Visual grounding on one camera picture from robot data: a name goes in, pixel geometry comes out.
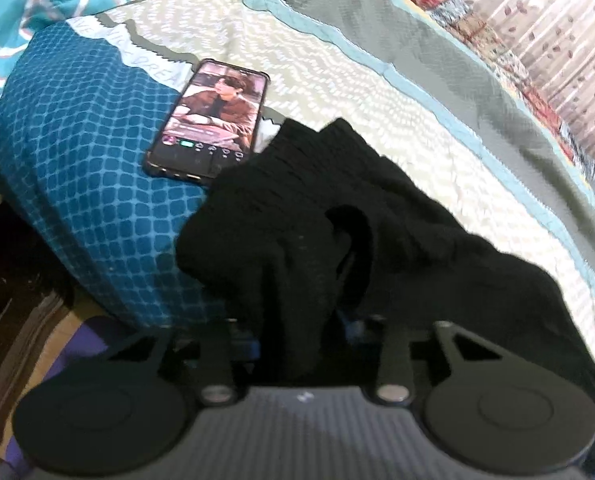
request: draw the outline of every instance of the person on phone screen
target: person on phone screen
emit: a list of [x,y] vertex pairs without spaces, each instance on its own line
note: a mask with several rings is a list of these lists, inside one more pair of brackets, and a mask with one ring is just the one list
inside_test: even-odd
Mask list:
[[214,90],[204,90],[183,97],[174,115],[178,120],[218,126],[227,132],[237,134],[238,138],[234,142],[237,142],[242,150],[248,150],[255,128],[257,109],[240,95],[245,88],[246,82],[242,79],[223,76],[215,83]]

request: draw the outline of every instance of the smartphone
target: smartphone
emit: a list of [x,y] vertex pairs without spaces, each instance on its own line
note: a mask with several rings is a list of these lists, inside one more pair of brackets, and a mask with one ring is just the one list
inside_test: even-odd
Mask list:
[[253,153],[270,78],[203,59],[143,161],[151,176],[202,183]]

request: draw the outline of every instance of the blue patterned blanket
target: blue patterned blanket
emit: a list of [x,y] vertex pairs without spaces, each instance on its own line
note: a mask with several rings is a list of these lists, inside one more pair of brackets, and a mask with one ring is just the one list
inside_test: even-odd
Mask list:
[[0,100],[0,189],[101,304],[137,324],[222,314],[174,264],[202,189],[140,166],[177,96],[61,22],[35,36]]

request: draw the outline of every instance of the black fabric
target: black fabric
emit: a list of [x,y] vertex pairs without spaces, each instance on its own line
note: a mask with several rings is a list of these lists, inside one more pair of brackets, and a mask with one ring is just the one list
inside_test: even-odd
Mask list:
[[176,257],[284,377],[313,370],[341,308],[419,329],[451,320],[595,402],[595,362],[551,276],[466,232],[343,120],[321,132],[287,120],[263,153],[221,173]]
[[206,114],[209,117],[216,117],[217,119],[219,119],[220,115],[222,113],[222,108],[224,108],[225,104],[226,104],[226,101],[224,101],[220,96],[217,96],[215,98],[215,100],[213,101],[213,104],[211,105],[211,107],[206,112]]

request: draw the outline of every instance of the bedspread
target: bedspread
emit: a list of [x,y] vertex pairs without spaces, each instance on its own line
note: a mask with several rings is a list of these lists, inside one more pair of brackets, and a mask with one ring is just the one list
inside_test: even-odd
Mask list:
[[469,46],[500,79],[516,87],[531,113],[554,136],[559,147],[573,161],[573,147],[560,135],[562,118],[533,86],[529,71],[500,38],[500,35],[471,9],[468,0],[411,0],[438,25]]
[[[183,326],[220,316],[222,304],[172,254],[203,191],[148,178],[141,156],[197,60],[262,70],[272,81],[263,138],[287,116],[315,129],[343,116],[467,230],[554,276],[595,357],[595,273],[558,216],[399,62],[311,11],[282,0],[141,0],[47,27],[0,100],[2,189],[121,319]],[[471,120],[482,122],[483,109]]]

